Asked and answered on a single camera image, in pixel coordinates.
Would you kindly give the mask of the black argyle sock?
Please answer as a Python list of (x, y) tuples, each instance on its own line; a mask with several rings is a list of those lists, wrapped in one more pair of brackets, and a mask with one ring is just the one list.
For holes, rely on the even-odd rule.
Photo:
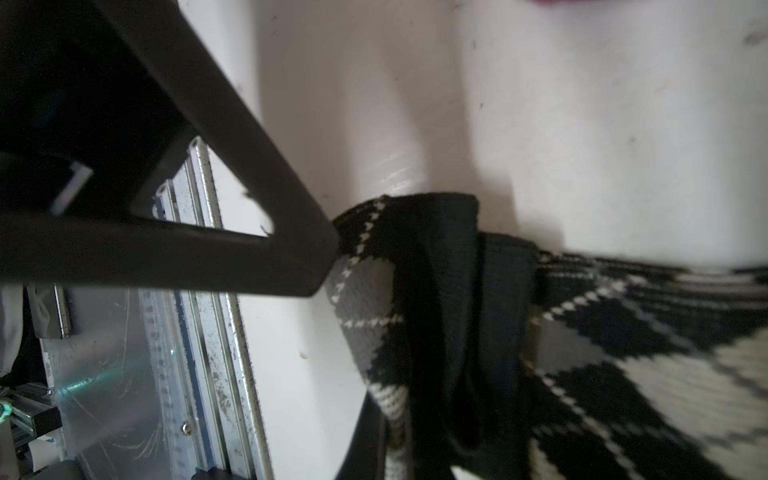
[(763, 479), (767, 271), (549, 252), (466, 194), (336, 218), (366, 395), (341, 479)]

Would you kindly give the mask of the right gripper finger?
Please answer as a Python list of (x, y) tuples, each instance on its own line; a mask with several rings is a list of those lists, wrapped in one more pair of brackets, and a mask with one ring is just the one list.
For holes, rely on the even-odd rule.
[[(195, 139), (272, 234), (152, 217)], [(176, 3), (2, 3), (3, 281), (308, 297), (337, 245)]]

